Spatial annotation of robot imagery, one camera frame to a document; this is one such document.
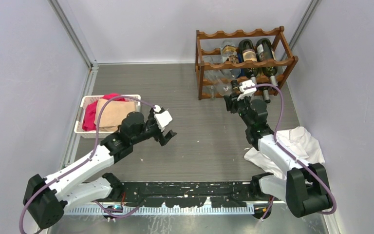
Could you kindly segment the tall clear glass bottle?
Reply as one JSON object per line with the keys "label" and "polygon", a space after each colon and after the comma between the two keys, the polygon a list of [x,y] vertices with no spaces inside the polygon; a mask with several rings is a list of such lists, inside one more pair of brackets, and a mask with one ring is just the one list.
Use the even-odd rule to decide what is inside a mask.
{"label": "tall clear glass bottle", "polygon": [[230,79],[228,79],[229,77],[227,77],[225,74],[223,74],[219,70],[214,70],[214,75],[215,75],[216,91],[217,91],[217,85],[218,85],[218,83],[220,83],[220,82],[227,83],[227,82],[231,81]]}

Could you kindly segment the dark green wine bottle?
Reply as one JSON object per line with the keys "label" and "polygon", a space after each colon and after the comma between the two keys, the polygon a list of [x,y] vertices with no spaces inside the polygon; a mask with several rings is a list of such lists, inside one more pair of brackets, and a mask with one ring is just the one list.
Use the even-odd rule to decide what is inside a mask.
{"label": "dark green wine bottle", "polygon": [[[258,78],[257,78],[257,81],[258,81],[257,84],[264,84],[263,81],[259,81],[259,78],[261,76],[262,76],[262,73],[259,72]],[[260,88],[260,90],[262,92],[262,98],[263,98],[263,101],[265,103],[270,103],[271,102],[270,95],[269,95],[269,90],[268,89],[269,89],[269,87],[267,87],[267,86],[263,86],[263,87]]]}

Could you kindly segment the clear whisky bottle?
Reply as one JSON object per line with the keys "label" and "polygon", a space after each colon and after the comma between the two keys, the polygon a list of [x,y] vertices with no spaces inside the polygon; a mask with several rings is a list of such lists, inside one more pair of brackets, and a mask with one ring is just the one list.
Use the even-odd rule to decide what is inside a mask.
{"label": "clear whisky bottle", "polygon": [[[237,61],[237,50],[236,50],[236,46],[233,43],[233,41],[225,39],[220,46],[220,50],[221,50],[221,56],[222,56],[221,63],[225,63],[226,61],[229,61],[232,64],[237,64],[238,63],[238,61]],[[227,77],[229,77],[228,79],[230,79],[232,81],[232,80],[236,79],[236,77],[235,77],[235,75],[236,75],[235,71],[236,70],[238,70],[238,69],[237,68],[222,69],[221,72],[223,74],[225,74]]]}

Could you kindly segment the green wine bottle front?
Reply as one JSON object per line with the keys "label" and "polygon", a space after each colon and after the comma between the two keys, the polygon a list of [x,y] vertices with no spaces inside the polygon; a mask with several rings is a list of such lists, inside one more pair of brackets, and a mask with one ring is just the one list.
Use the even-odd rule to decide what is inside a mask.
{"label": "green wine bottle front", "polygon": [[[275,60],[272,44],[268,38],[258,40],[256,43],[256,49],[259,62],[267,61],[268,59]],[[278,68],[276,66],[262,67],[262,72],[269,78],[272,85],[276,87],[279,86],[276,78],[276,74],[278,72]]]}

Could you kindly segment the blue square glass bottle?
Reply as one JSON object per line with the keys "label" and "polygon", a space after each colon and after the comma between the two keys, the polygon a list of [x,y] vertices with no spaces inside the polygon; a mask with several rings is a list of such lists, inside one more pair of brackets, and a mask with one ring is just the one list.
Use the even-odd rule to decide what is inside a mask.
{"label": "blue square glass bottle", "polygon": [[[243,62],[243,57],[242,57],[242,54],[238,53],[237,55],[237,61],[238,63],[242,63]],[[236,79],[240,78],[240,77],[245,77],[245,74],[244,74],[244,69],[238,69],[235,71],[236,75]]]}

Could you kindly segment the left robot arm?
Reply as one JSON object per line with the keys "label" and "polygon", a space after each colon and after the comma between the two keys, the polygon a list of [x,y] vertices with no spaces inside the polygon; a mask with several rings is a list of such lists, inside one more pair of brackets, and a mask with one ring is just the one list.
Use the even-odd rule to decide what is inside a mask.
{"label": "left robot arm", "polygon": [[172,120],[169,111],[158,105],[151,108],[147,118],[141,112],[127,114],[117,130],[86,156],[51,175],[36,174],[29,178],[22,213],[29,213],[43,230],[56,224],[65,212],[87,202],[104,198],[119,200],[122,184],[113,174],[106,173],[89,183],[86,180],[128,156],[135,144],[153,138],[161,146],[166,145],[176,136],[172,130],[164,134]]}

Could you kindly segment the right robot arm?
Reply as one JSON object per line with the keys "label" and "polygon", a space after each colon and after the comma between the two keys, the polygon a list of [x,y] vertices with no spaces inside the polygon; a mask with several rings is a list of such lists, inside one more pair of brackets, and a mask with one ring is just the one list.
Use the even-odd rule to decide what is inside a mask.
{"label": "right robot arm", "polygon": [[247,129],[246,139],[259,153],[267,156],[283,172],[284,178],[273,173],[255,175],[251,194],[256,200],[268,195],[284,201],[295,217],[313,213],[334,212],[337,204],[331,193],[326,169],[321,163],[309,163],[297,158],[283,146],[267,123],[267,105],[262,100],[239,94],[224,96],[228,112],[237,113]]}

